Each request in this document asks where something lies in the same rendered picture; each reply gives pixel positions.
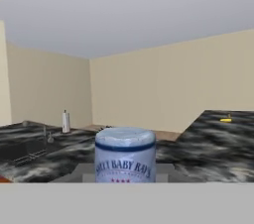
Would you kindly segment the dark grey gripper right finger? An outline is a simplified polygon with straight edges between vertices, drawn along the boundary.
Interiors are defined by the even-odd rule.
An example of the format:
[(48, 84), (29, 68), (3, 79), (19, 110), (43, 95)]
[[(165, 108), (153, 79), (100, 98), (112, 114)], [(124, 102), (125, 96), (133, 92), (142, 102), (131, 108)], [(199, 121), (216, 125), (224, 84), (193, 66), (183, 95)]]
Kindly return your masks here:
[(199, 179), (182, 174), (171, 164), (156, 164), (156, 182), (199, 182)]

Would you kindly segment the dark kitchen sink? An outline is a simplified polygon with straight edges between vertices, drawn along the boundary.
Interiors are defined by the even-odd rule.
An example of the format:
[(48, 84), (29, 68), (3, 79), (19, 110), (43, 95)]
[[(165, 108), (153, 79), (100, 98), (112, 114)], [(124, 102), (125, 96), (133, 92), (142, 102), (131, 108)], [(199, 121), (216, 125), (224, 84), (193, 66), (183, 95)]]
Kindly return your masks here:
[(44, 140), (0, 141), (0, 163), (20, 166), (44, 156), (48, 144)]

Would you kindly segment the white blue-capped condiment bottle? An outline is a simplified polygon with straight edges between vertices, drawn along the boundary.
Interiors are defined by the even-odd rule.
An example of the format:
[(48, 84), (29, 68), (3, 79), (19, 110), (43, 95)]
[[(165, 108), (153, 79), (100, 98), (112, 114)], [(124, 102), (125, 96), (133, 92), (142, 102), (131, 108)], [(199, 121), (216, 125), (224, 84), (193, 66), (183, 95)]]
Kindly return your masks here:
[(95, 181), (156, 181), (156, 136), (146, 129), (105, 128), (95, 136)]

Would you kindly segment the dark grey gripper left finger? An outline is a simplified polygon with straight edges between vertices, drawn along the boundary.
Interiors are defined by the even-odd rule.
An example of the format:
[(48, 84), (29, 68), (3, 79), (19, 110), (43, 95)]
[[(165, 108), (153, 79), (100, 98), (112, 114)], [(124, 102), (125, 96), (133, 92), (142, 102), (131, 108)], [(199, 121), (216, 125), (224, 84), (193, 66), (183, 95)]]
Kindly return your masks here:
[(94, 164), (75, 164), (62, 166), (54, 171), (52, 183), (63, 182), (94, 182)]

